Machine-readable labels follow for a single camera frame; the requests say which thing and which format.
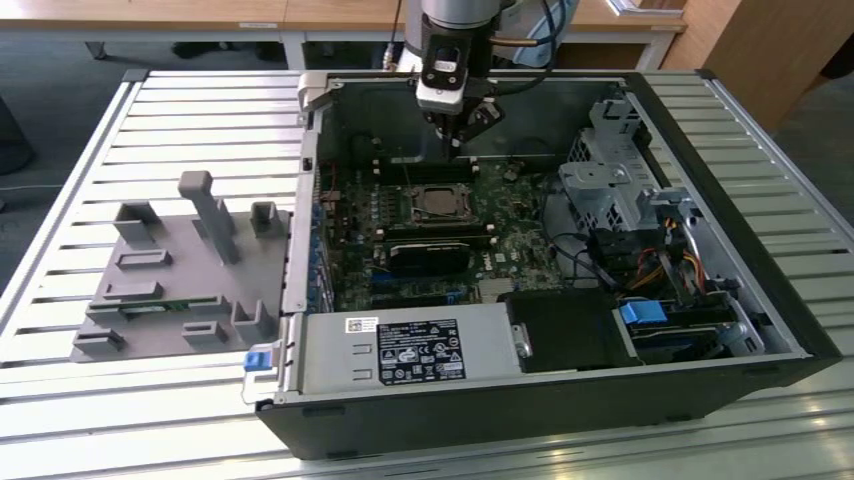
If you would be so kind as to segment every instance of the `metal rail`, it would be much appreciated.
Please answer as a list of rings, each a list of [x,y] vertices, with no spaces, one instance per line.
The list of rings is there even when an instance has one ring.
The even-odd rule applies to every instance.
[[[854,469],[852,230],[722,87],[693,73],[648,80],[846,355],[804,382],[682,424],[303,462],[241,399],[241,353],[67,363],[120,201],[151,199],[161,215],[189,213],[178,178],[205,168],[233,212],[261,199],[291,207],[297,79],[153,72],[122,85],[0,300],[0,478],[717,480]]]

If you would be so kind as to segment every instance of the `metal bracket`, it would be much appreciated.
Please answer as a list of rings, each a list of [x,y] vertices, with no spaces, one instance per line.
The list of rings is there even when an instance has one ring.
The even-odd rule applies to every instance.
[[[297,98],[301,110],[310,112],[326,105],[330,102],[330,97],[327,96],[329,91],[327,72],[310,71],[303,73],[297,86]]]

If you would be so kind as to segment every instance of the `green circuit board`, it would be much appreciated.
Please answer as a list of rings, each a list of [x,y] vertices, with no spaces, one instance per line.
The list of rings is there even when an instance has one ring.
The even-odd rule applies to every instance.
[[[325,204],[331,213],[327,239],[337,311],[482,303],[495,301],[495,292],[482,292],[482,287],[501,293],[565,285],[538,220],[542,174],[509,180],[511,163],[501,159],[481,162],[479,167],[479,175],[465,184],[381,185],[370,171],[338,172],[341,194]],[[406,228],[413,221],[413,192],[425,187],[467,193],[467,215],[494,226],[495,241],[473,247],[469,268],[459,274],[395,278],[383,266],[385,244],[375,241],[375,232],[390,226]]]

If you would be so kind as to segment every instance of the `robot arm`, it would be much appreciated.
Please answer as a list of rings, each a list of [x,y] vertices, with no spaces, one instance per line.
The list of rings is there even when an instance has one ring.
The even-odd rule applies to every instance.
[[[417,98],[425,118],[437,126],[437,134],[443,140],[443,156],[449,160],[457,156],[459,146],[505,118],[495,97],[534,86],[531,84],[501,91],[487,81],[493,47],[529,48],[551,43],[554,49],[569,21],[567,2],[572,0],[558,0],[554,5],[546,0],[541,2],[550,27],[547,36],[539,39],[505,39],[495,36],[501,29],[502,12],[518,8],[518,1],[422,1],[422,73]],[[561,11],[559,27],[551,14],[555,5]]]

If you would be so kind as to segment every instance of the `white label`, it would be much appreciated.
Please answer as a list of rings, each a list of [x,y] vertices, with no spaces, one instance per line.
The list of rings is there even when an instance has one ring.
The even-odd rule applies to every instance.
[[[433,68],[445,73],[453,73],[457,70],[457,62],[449,62],[447,60],[437,60],[433,64]]]
[[[278,23],[241,22],[241,28],[279,28]]]
[[[345,333],[377,332],[378,317],[354,317],[345,320]]]

